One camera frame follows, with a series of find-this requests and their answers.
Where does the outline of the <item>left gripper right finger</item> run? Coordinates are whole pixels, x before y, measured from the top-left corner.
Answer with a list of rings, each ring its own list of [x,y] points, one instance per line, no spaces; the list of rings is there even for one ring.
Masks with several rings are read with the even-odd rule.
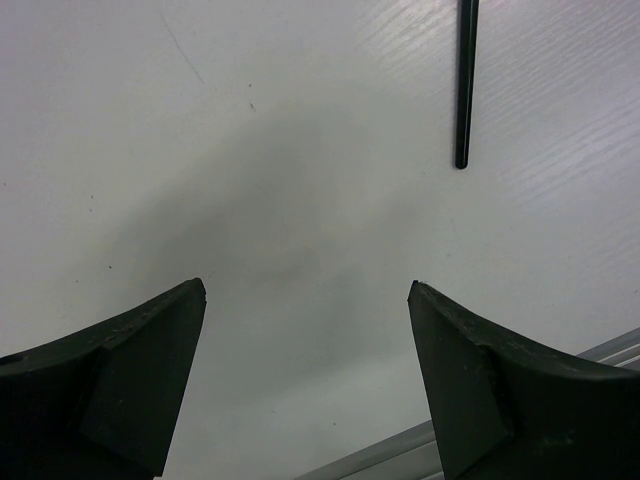
[[[414,282],[411,326],[448,479],[635,479],[639,375],[569,355]]]

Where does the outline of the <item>black thin pencil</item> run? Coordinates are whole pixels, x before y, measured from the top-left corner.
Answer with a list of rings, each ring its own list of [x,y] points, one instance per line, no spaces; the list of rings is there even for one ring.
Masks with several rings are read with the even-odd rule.
[[[479,0],[460,0],[458,2],[457,103],[454,165],[459,170],[466,169],[469,163],[479,7]]]

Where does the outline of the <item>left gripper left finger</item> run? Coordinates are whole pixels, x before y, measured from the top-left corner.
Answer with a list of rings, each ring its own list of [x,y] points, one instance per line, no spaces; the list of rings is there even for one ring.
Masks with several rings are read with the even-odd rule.
[[[204,284],[194,278],[2,357],[2,478],[162,476],[205,309]]]

